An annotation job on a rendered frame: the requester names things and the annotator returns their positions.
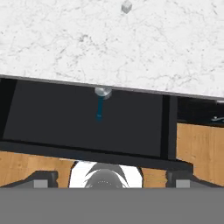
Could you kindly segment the small grey cube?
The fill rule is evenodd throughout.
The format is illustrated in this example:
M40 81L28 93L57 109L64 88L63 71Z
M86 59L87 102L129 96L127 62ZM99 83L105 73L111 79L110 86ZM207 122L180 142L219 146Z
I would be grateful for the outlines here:
M123 3L122 3L122 12L124 13L129 13L132 9L132 3L130 0L125 0Z

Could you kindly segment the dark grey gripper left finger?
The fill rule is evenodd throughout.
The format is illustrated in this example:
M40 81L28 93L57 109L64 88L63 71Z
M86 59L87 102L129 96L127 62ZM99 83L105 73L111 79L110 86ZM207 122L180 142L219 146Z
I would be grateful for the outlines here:
M35 171L25 179L4 185L3 188L57 188L57 171Z

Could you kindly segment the white and black round thing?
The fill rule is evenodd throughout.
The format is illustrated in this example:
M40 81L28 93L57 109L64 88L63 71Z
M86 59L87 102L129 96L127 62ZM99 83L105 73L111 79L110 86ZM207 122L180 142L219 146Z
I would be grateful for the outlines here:
M68 182L69 188L119 189L143 186L143 173L138 167L90 161L75 161Z

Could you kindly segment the black cupboard front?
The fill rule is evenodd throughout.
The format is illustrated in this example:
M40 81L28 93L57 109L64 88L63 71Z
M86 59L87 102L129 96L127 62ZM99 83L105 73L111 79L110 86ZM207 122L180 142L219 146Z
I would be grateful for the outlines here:
M224 122L212 122L214 116L224 116L224 101L178 98L178 122L224 128Z

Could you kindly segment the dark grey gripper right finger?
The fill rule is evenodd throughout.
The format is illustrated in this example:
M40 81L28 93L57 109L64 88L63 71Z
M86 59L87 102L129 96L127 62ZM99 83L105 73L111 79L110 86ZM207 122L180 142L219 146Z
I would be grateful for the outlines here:
M196 187L219 187L214 183L202 180L188 171L168 171L166 173L166 187L196 188Z

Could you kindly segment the black open drawer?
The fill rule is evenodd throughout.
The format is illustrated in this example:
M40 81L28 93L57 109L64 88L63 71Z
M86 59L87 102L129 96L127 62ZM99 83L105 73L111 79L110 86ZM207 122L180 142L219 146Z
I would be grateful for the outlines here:
M176 158L177 99L91 87L0 79L0 149L161 170Z

